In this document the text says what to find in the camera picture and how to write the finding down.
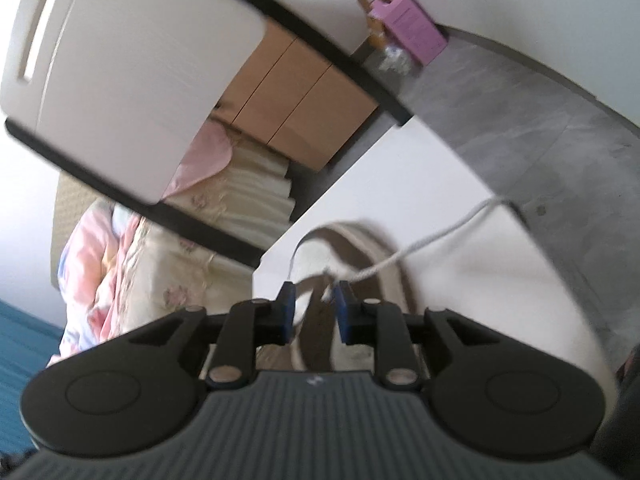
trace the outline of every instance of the cabinet door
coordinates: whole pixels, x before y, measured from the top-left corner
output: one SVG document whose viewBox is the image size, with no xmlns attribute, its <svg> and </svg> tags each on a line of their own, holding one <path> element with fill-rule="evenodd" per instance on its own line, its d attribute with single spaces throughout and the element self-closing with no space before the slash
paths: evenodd
<svg viewBox="0 0 640 480">
<path fill-rule="evenodd" d="M 377 107 L 356 83 L 332 66 L 269 146 L 312 170 L 320 170 Z"/>
<path fill-rule="evenodd" d="M 329 62 L 304 41 L 294 41 L 242 108 L 234 126 L 266 144 L 328 67 Z"/>
<path fill-rule="evenodd" d="M 282 54 L 293 43 L 295 36 L 275 22 L 267 22 L 267 31 L 258 47 L 229 83 L 220 101 L 211 112 L 216 117 L 232 123 L 249 97 L 273 68 Z"/>
</svg>

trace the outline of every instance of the pink cloth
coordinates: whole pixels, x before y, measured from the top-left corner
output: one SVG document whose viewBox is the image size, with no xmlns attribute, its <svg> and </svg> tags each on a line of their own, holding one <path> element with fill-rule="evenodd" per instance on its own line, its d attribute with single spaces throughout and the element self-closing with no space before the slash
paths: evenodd
<svg viewBox="0 0 640 480">
<path fill-rule="evenodd" d="M 163 198 L 180 193 L 224 170 L 232 145 L 224 127 L 206 121 L 182 158 Z M 117 335 L 124 261 L 140 216 L 132 214 L 118 239 L 113 233 L 113 207 L 97 200 L 80 218 L 60 257 L 58 283 L 66 303 L 66 327 L 60 355 L 49 365 Z"/>
<path fill-rule="evenodd" d="M 205 121 L 175 171 L 162 198 L 190 188 L 205 178 L 224 170 L 231 160 L 233 148 L 224 126 Z"/>
</svg>

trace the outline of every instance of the white countertop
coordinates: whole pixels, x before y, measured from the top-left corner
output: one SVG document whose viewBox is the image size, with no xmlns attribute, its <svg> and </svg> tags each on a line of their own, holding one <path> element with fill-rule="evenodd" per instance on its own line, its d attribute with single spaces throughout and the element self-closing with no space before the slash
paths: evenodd
<svg viewBox="0 0 640 480">
<path fill-rule="evenodd" d="M 443 229 L 491 190 L 430 128 L 391 128 L 262 258 L 254 297 L 274 298 L 298 241 L 334 221 L 361 222 L 397 248 Z M 416 303 L 448 308 L 568 361 L 593 376 L 609 411 L 613 376 L 596 337 L 552 264 L 508 208 L 479 215 L 405 260 Z"/>
</svg>

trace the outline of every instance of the white cord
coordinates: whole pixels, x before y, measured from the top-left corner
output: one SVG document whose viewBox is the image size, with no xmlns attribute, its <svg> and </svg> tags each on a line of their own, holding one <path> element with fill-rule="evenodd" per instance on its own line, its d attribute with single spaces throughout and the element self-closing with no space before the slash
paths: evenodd
<svg viewBox="0 0 640 480">
<path fill-rule="evenodd" d="M 410 254 L 413 254 L 416 251 L 419 251 L 420 249 L 426 247 L 427 245 L 434 243 L 436 240 L 440 240 L 453 231 L 460 229 L 463 225 L 469 223 L 473 218 L 475 218 L 475 216 L 478 215 L 478 213 L 480 213 L 482 210 L 487 209 L 487 213 L 489 213 L 496 206 L 507 203 L 508 201 L 509 200 L 503 196 L 494 196 L 492 198 L 488 198 L 487 200 L 483 200 L 475 208 L 469 211 L 464 217 L 462 217 L 460 220 L 450 225 L 449 227 L 414 242 L 408 247 L 405 247 L 404 249 L 399 250 L 397 253 L 392 254 L 386 260 L 382 260 L 380 263 L 356 272 L 350 277 L 345 278 L 345 280 L 350 283 L 356 283 L 361 282 L 362 280 L 366 280 L 371 276 L 375 276 L 382 269 L 385 269 L 385 267 L 393 265 L 398 260 L 402 260 Z"/>
</svg>

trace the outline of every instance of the black edge trim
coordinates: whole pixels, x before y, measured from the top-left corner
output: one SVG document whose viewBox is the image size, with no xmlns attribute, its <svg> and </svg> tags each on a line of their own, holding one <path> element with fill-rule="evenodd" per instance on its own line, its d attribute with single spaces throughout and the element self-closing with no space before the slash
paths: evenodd
<svg viewBox="0 0 640 480">
<path fill-rule="evenodd" d="M 509 209 L 511 209 L 513 214 L 516 216 L 516 218 L 520 221 L 522 226 L 527 231 L 531 231 L 531 226 L 529 225 L 529 222 L 527 221 L 527 217 L 524 216 L 524 213 L 522 212 L 522 209 L 520 208 L 520 206 L 518 204 L 516 204 L 513 200 L 507 200 L 507 202 L 505 202 L 504 205 L 507 206 Z"/>
<path fill-rule="evenodd" d="M 211 227 L 163 202 L 146 205 L 113 184 L 105 182 L 100 176 L 87 168 L 72 161 L 63 153 L 29 133 L 15 121 L 7 119 L 4 125 L 12 137 L 31 148 L 38 155 L 51 161 L 61 170 L 66 171 L 88 186 L 93 187 L 97 192 L 119 202 L 124 207 L 225 258 L 245 264 L 252 269 L 257 269 L 260 265 L 260 258 L 264 254 L 263 250 L 215 227 Z"/>
<path fill-rule="evenodd" d="M 291 31 L 301 40 L 306 41 L 333 65 L 347 75 L 354 83 L 373 97 L 397 122 L 403 126 L 412 114 L 391 92 L 382 86 L 369 72 L 355 60 L 347 56 L 331 41 L 309 24 L 305 23 L 293 12 L 287 10 L 276 0 L 244 0 Z"/>
</svg>

